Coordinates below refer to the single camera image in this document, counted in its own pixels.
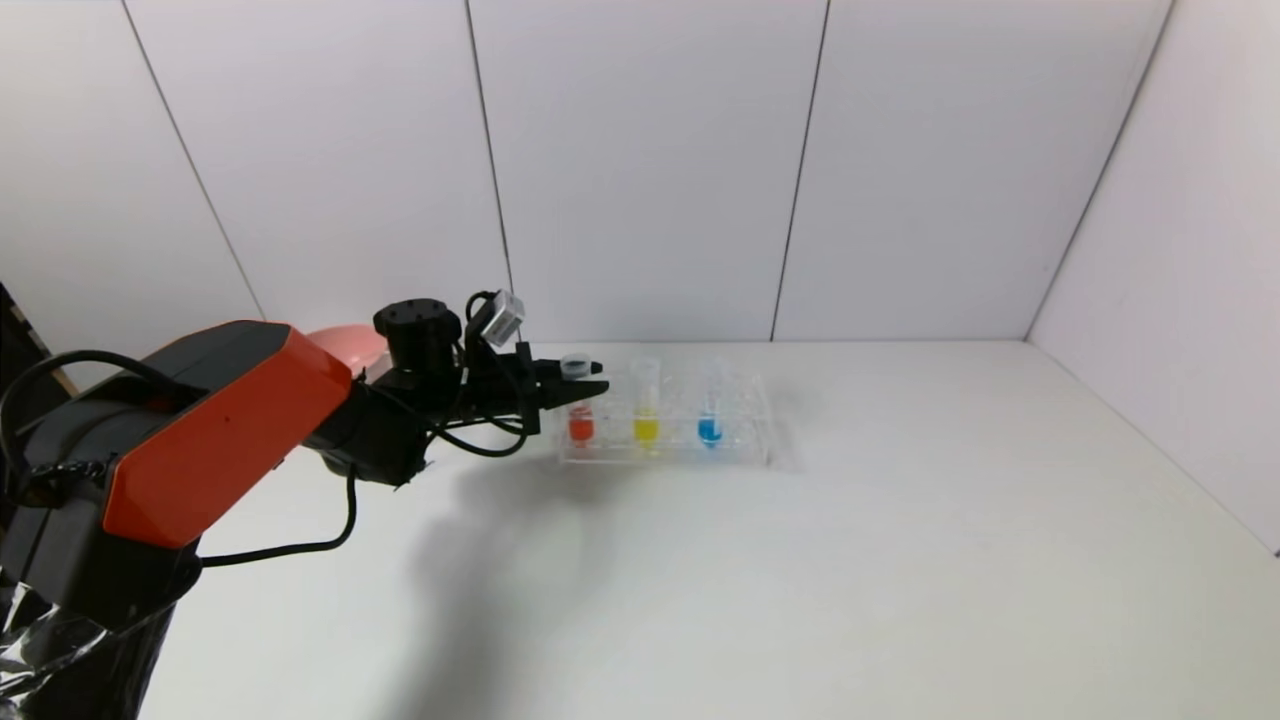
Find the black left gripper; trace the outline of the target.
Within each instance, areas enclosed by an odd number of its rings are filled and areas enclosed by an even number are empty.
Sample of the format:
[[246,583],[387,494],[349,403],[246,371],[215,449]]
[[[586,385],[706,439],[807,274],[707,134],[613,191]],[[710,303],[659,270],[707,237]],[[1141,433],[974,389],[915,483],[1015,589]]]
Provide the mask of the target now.
[[500,354],[486,341],[467,345],[467,405],[476,419],[497,420],[522,436],[540,433],[540,410],[581,404],[604,395],[608,380],[591,359],[541,359],[534,364],[529,342]]

